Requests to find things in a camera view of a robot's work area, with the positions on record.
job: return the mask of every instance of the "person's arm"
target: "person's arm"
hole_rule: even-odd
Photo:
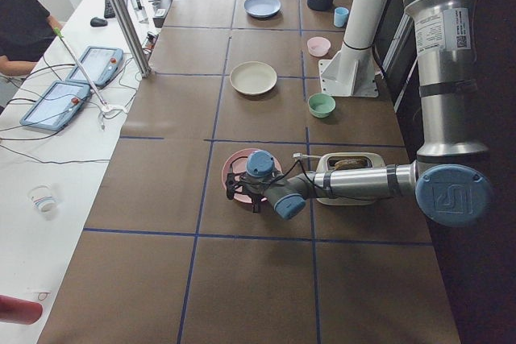
[[[51,27],[52,29],[54,29],[54,28],[56,28],[56,27],[57,27],[57,28],[59,28],[59,29],[63,28],[63,26],[61,25],[61,23],[59,23],[59,20],[57,20],[56,18],[54,18],[52,15],[49,15],[49,16],[47,17],[47,23],[50,25],[50,27]]]
[[[9,60],[7,56],[0,56],[0,73],[8,77],[24,76],[32,71],[37,62],[26,60]]]

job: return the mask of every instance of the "computer mouse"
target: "computer mouse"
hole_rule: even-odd
[[[107,20],[95,17],[89,21],[89,24],[91,27],[104,27],[107,26]]]

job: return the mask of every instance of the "person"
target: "person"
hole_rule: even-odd
[[[60,23],[38,0],[0,0],[0,73],[28,74],[56,37]]]

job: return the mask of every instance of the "red cylinder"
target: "red cylinder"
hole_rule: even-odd
[[[0,295],[0,321],[16,324],[33,324],[38,321],[43,306],[37,302]]]

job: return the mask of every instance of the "black shirt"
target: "black shirt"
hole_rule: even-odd
[[[56,37],[38,0],[0,0],[0,56],[38,61]]]

